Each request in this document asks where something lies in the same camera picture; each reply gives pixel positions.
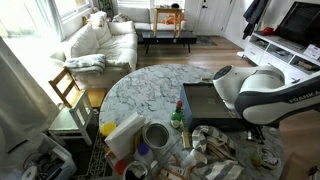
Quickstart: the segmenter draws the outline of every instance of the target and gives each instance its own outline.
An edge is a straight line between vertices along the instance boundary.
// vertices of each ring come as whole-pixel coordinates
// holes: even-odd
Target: rug
[[[212,36],[197,36],[196,45],[217,46],[217,44],[210,37],[212,37]]]
[[[73,180],[96,179],[112,175],[112,169],[104,158],[105,152],[98,128],[94,125],[89,127],[89,125],[87,128],[92,140],[91,146],[87,146],[82,139],[66,141],[66,149],[72,154],[72,159],[77,166],[77,172],[71,178]]]

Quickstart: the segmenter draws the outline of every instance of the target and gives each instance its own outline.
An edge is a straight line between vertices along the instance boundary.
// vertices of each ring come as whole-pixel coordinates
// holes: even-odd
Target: tv
[[[304,47],[320,44],[320,4],[294,2],[274,34]]]

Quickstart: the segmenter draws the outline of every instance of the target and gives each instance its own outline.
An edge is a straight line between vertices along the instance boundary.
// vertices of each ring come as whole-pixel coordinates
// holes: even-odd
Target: clothing
[[[249,24],[243,31],[244,35],[242,39],[245,39],[247,36],[252,34],[255,25],[259,22],[259,19],[266,8],[267,3],[268,0],[254,0],[247,11],[243,14],[243,17]]]

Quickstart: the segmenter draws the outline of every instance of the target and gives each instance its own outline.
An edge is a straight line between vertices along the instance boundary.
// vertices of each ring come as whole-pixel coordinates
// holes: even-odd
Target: doorway
[[[223,36],[235,0],[201,0],[195,33]]]

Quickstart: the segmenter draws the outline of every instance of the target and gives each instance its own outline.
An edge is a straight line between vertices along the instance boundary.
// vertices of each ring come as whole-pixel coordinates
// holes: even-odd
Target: green bottle
[[[182,101],[177,101],[176,110],[171,115],[171,126],[173,128],[178,128],[180,126],[180,122],[183,118],[182,115]]]

